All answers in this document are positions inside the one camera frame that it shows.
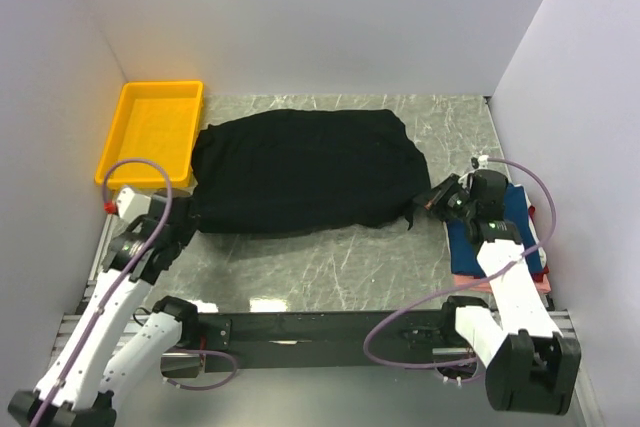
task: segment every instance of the yellow plastic bin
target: yellow plastic bin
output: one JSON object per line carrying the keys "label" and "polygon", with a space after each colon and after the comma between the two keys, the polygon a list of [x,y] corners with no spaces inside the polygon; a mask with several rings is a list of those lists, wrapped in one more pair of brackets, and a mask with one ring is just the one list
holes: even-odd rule
{"label": "yellow plastic bin", "polygon": [[[102,184],[118,160],[144,157],[164,168],[173,187],[191,179],[191,151],[199,130],[204,85],[199,81],[129,82],[120,93],[107,142],[96,171]],[[126,164],[109,178],[108,187],[164,187],[162,176],[144,164]]]}

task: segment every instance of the white wall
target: white wall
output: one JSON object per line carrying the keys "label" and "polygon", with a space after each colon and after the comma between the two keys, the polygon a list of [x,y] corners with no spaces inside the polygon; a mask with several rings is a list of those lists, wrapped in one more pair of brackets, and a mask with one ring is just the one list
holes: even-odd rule
{"label": "white wall", "polygon": [[541,0],[88,0],[130,80],[490,95]]}
{"label": "white wall", "polygon": [[638,0],[544,0],[491,102],[558,203],[554,290],[615,427],[640,423],[639,72]]}
{"label": "white wall", "polygon": [[0,425],[80,300],[122,73],[79,0],[0,0]]}

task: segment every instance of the folded blue cloth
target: folded blue cloth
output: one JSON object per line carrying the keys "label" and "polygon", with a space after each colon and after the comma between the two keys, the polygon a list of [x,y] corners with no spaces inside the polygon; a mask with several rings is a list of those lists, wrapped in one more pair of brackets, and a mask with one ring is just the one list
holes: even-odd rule
{"label": "folded blue cloth", "polygon": [[[509,184],[504,196],[504,217],[510,220],[520,232],[525,248],[535,245],[536,241],[529,227],[529,207],[524,187]],[[464,236],[464,224],[459,220],[447,223],[449,249],[451,250],[451,273],[473,277],[486,277],[476,260],[471,244]],[[527,256],[529,272],[537,274],[543,271],[540,254],[534,252]]]}

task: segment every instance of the marble tabletop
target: marble tabletop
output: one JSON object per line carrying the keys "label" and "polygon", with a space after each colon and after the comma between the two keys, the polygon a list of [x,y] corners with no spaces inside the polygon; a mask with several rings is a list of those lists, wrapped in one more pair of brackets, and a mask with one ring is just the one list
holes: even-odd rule
{"label": "marble tabletop", "polygon": [[[502,156],[481,96],[212,96],[201,127],[286,108],[392,110],[424,153],[433,185],[468,171],[471,156]],[[380,229],[354,225],[293,237],[197,233],[145,305],[174,295],[201,312],[387,310],[452,285],[443,225],[417,215],[411,230],[399,219]]]}

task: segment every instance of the pink cloth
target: pink cloth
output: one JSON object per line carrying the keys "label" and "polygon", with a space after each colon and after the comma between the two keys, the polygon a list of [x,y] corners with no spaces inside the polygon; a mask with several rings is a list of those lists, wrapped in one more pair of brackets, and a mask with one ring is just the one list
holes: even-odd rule
{"label": "pink cloth", "polygon": [[[474,279],[473,277],[469,277],[466,275],[455,275],[453,276],[453,283],[457,286],[457,287],[461,287],[463,285],[468,284],[469,282],[473,282]],[[538,289],[538,292],[540,292],[541,294],[548,294],[549,292],[551,292],[551,284],[549,284],[549,277],[547,275],[543,276],[543,280],[542,282],[534,282],[536,289]],[[477,287],[472,287],[470,290],[475,290],[477,292],[488,292],[491,293],[491,285],[489,285],[489,282],[487,282],[486,284],[481,284],[478,285]]]}

